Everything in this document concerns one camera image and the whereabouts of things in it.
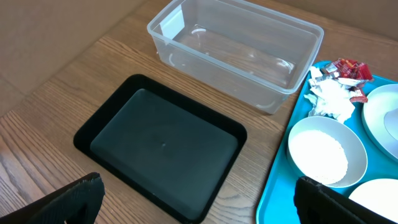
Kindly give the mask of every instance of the white crumpled paper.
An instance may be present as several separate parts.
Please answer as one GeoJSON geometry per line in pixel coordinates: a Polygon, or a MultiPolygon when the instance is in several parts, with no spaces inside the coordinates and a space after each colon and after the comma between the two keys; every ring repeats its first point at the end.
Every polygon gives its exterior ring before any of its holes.
{"type": "Polygon", "coordinates": [[[319,68],[310,68],[311,92],[313,94],[304,95],[313,105],[308,116],[332,116],[338,122],[344,123],[351,117],[355,106],[350,102],[354,92],[349,91],[349,85],[340,84],[329,75],[323,77],[319,68]]]}

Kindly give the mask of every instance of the table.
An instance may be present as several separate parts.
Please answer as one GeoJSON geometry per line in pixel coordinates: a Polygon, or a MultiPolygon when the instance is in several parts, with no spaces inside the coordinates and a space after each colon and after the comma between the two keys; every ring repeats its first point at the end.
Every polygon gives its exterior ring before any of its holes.
{"type": "MultiPolygon", "coordinates": [[[[248,140],[204,223],[254,223],[266,176],[298,92],[275,115],[227,96],[163,64],[146,25],[169,0],[148,0],[0,118],[0,215],[89,173],[106,196],[97,223],[176,223],[161,209],[74,148],[78,128],[130,75],[142,73],[242,123],[248,140]]],[[[317,60],[354,58],[398,80],[398,42],[270,0],[252,2],[320,25],[317,60]]]]}

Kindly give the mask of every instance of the transparent plastic bin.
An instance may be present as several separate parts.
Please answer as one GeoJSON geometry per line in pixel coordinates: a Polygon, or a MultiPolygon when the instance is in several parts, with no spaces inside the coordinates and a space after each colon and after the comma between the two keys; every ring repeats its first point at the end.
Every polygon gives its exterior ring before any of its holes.
{"type": "Polygon", "coordinates": [[[173,0],[147,26],[160,59],[274,114],[315,60],[321,27],[234,0],[173,0]]]}

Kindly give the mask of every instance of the white plate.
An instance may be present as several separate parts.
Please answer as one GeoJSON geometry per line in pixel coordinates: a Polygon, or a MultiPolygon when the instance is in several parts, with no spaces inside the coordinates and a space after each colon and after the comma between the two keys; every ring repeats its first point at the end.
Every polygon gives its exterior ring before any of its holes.
{"type": "Polygon", "coordinates": [[[385,218],[398,222],[398,180],[368,181],[357,187],[349,199],[385,218]]]}
{"type": "Polygon", "coordinates": [[[398,108],[398,84],[380,86],[370,92],[368,99],[362,114],[368,135],[381,151],[398,161],[398,140],[390,135],[384,125],[385,115],[398,108]]]}

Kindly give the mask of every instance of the black rectangular tray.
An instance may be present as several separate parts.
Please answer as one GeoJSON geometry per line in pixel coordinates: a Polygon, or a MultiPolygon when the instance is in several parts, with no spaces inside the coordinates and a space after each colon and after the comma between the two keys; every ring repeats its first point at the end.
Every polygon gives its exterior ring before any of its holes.
{"type": "Polygon", "coordinates": [[[246,138],[236,121],[132,75],[73,143],[178,221],[200,223],[246,138]]]}

